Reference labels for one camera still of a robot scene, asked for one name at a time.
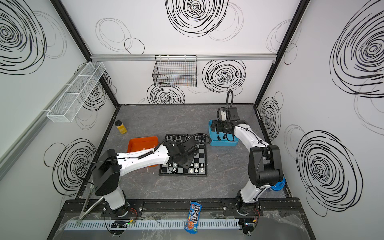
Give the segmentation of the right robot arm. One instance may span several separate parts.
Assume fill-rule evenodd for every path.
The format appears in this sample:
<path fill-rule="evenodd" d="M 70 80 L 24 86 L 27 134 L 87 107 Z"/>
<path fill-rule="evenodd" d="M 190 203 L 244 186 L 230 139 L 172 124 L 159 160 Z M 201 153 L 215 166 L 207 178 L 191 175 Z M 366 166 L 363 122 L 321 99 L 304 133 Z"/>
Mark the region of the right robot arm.
<path fill-rule="evenodd" d="M 284 178 L 280 149 L 263 141 L 241 120 L 233 106 L 234 92 L 227 91 L 226 106 L 218 108 L 215 132 L 223 134 L 229 142 L 238 139 L 249 151 L 248 176 L 246 185 L 236 196 L 237 212 L 247 215 L 257 207 L 261 195 Z"/>

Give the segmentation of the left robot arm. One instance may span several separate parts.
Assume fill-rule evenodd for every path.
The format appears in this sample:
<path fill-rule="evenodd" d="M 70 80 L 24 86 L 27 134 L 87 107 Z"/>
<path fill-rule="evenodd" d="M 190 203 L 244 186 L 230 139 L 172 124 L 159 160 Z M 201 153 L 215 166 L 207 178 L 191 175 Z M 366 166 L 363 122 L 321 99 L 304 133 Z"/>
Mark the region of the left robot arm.
<path fill-rule="evenodd" d="M 124 217 L 132 209 L 119 186 L 120 177 L 153 165 L 177 165 L 188 170 L 195 156 L 200 153 L 199 146 L 206 146 L 211 142 L 209 135 L 198 133 L 189 135 L 180 142 L 166 139 L 149 150 L 132 153 L 107 150 L 91 168 L 95 195 L 107 202 L 114 217 Z"/>

